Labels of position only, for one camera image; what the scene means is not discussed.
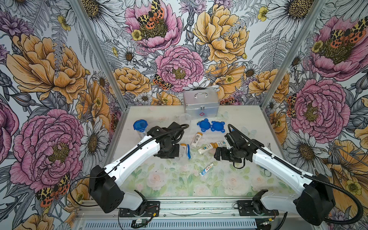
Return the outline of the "white bottle barcode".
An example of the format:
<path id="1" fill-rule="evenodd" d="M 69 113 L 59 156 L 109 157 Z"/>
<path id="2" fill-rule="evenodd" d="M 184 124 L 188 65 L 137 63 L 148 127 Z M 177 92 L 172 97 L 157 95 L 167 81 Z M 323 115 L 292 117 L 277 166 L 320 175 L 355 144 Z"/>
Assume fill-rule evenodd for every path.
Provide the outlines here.
<path id="1" fill-rule="evenodd" d="M 183 144 L 181 143 L 179 145 L 180 149 L 179 149 L 179 157 L 187 157 L 187 144 Z"/>

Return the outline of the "clear plastic cup back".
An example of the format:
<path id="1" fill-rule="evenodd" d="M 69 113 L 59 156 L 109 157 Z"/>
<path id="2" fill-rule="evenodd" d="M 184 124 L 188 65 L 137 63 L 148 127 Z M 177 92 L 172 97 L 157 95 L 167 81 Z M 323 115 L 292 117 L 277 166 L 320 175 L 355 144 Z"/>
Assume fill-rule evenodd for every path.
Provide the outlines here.
<path id="1" fill-rule="evenodd" d="M 190 125 L 191 125 L 191 121 L 192 121 L 192 117 L 190 114 L 184 113 L 182 115 L 179 116 L 179 124 L 181 125 L 181 127 L 187 127 L 188 129 L 190 129 Z"/>

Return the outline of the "blue lid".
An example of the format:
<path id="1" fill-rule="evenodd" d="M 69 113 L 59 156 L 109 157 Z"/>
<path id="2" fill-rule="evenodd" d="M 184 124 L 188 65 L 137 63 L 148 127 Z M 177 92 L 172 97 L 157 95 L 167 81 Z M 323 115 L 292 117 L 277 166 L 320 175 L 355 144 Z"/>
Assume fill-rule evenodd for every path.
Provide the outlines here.
<path id="1" fill-rule="evenodd" d="M 202 121 L 197 122 L 197 125 L 200 127 L 202 132 L 206 132 L 207 130 L 211 129 L 211 123 L 207 118 Z"/>
<path id="2" fill-rule="evenodd" d="M 141 133 L 145 132 L 147 127 L 148 127 L 148 123 L 144 119 L 137 120 L 133 124 L 134 130 L 138 131 L 138 132 L 141 132 Z"/>
<path id="3" fill-rule="evenodd" d="M 217 131 L 217 132 L 225 133 L 225 122 L 212 121 L 210 130 L 213 132 Z"/>

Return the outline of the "silver metal first-aid case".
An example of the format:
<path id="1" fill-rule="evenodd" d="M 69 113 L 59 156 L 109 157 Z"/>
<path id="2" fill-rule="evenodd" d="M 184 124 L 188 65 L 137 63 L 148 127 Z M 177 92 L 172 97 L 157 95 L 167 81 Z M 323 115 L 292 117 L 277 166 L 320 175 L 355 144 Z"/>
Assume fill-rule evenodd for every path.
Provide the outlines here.
<path id="1" fill-rule="evenodd" d="M 216 117 L 219 110 L 219 99 L 216 90 L 193 90 L 185 91 L 184 111 L 192 119 Z"/>

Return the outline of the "clear plastic cup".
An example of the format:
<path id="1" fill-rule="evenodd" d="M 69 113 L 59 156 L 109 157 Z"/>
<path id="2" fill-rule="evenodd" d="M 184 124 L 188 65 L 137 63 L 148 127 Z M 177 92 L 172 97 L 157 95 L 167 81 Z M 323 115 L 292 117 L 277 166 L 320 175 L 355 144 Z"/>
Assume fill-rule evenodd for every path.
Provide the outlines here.
<path id="1" fill-rule="evenodd" d="M 188 129 L 190 129 L 190 125 L 191 125 L 191 121 L 192 121 L 192 117 L 190 114 L 184 113 L 182 115 L 179 116 L 179 124 L 181 125 L 181 127 L 187 127 Z"/>
<path id="2" fill-rule="evenodd" d="M 147 136 L 147 130 L 146 129 L 141 129 L 141 130 L 136 130 L 138 136 L 139 136 L 139 140 L 144 139 L 145 136 Z"/>

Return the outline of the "blue toothbrush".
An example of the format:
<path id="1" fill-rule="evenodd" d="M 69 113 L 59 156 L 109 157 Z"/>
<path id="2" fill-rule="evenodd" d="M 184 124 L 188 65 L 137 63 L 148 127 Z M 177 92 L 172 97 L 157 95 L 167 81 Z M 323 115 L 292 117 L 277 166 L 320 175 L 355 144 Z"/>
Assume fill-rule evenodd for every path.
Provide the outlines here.
<path id="1" fill-rule="evenodd" d="M 187 158 L 190 160 L 191 159 L 190 145 L 187 144 L 186 148 L 187 148 L 186 155 L 187 155 Z"/>

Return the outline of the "white bottle lying sideways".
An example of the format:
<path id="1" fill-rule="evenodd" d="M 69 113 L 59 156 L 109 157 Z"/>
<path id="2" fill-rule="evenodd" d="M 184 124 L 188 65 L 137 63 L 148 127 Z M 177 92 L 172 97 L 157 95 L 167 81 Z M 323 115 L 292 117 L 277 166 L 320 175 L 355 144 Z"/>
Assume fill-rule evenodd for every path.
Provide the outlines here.
<path id="1" fill-rule="evenodd" d="M 220 147 L 220 148 L 227 147 L 226 141 L 218 141 L 218 142 L 215 142 L 214 145 L 215 145 L 216 148 L 218 148 L 218 147 Z"/>

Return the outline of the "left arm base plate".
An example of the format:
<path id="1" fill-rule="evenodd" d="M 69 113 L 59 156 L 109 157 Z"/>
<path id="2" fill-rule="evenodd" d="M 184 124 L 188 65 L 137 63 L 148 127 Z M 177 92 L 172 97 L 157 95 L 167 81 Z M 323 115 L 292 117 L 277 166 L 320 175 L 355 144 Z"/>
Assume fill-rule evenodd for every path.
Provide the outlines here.
<path id="1" fill-rule="evenodd" d="M 160 213 L 160 201 L 144 201 L 137 210 L 120 209 L 120 218 L 151 218 L 158 217 Z"/>

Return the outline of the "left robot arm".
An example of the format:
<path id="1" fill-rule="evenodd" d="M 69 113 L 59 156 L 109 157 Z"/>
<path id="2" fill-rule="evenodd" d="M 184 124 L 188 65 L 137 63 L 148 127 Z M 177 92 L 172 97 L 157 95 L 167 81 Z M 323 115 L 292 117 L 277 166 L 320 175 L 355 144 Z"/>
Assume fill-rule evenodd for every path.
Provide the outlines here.
<path id="1" fill-rule="evenodd" d="M 94 167 L 90 172 L 89 194 L 104 213 L 129 209 L 142 215 L 147 199 L 139 191 L 124 191 L 123 183 L 148 158 L 174 159 L 179 156 L 179 141 L 188 124 L 173 122 L 169 127 L 152 127 L 142 140 L 121 158 L 110 164 Z"/>

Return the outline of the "white bottle back label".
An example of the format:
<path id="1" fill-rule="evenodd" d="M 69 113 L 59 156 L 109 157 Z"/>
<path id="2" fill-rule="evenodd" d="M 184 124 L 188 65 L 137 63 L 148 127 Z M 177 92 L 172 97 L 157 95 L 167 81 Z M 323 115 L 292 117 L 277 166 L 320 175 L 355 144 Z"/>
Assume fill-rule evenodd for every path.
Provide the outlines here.
<path id="1" fill-rule="evenodd" d="M 197 132 L 197 133 L 195 134 L 195 136 L 194 136 L 194 138 L 193 138 L 193 140 L 192 140 L 192 142 L 191 142 L 191 146 L 192 146 L 193 148 L 195 148 L 195 147 L 197 147 L 197 146 L 198 146 L 199 141 L 201 140 L 202 136 L 203 136 L 203 134 L 202 134 L 201 132 Z"/>

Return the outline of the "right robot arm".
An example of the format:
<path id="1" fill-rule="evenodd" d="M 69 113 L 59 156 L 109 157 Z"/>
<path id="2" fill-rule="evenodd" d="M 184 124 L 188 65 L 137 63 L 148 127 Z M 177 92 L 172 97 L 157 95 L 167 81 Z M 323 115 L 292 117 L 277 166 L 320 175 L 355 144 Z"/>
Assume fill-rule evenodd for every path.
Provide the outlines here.
<path id="1" fill-rule="evenodd" d="M 299 214 L 309 224 L 318 226 L 329 216 L 335 206 L 328 179 L 321 175 L 311 179 L 311 174 L 294 167 L 276 156 L 255 139 L 249 139 L 239 131 L 225 135 L 226 147 L 217 147 L 214 159 L 231 163 L 252 162 L 278 177 L 295 192 L 294 195 L 278 195 L 263 188 L 252 198 L 251 207 L 257 215 L 278 210 Z"/>

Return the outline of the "white bottle teal label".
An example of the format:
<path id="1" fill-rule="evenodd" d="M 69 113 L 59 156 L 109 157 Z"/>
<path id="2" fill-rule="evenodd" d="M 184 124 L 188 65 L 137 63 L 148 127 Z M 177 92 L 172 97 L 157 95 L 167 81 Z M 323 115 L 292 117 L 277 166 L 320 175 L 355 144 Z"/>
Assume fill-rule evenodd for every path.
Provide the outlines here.
<path id="1" fill-rule="evenodd" d="M 212 149 L 216 149 L 218 147 L 218 144 L 217 143 L 209 143 L 205 146 L 203 146 L 202 148 L 198 149 L 197 152 L 199 154 L 203 154 L 203 153 L 206 153 Z"/>

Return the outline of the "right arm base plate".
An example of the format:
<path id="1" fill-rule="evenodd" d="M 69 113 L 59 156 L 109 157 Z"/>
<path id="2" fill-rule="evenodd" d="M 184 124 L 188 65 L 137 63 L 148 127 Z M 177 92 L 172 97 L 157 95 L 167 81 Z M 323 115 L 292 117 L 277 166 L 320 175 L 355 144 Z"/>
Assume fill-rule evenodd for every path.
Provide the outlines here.
<path id="1" fill-rule="evenodd" d="M 240 216 L 278 216 L 278 210 L 268 210 L 261 203 L 252 200 L 238 200 L 234 206 Z"/>

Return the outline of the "toothpaste tube front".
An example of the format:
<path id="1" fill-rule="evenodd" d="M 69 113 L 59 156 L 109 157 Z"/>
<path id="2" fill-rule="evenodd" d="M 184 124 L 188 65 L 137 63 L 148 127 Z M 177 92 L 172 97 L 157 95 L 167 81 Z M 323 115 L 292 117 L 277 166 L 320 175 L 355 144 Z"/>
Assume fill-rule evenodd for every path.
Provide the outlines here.
<path id="1" fill-rule="evenodd" d="M 199 175 L 204 176 L 212 167 L 214 166 L 214 163 L 209 164 L 205 169 L 203 169 Z"/>

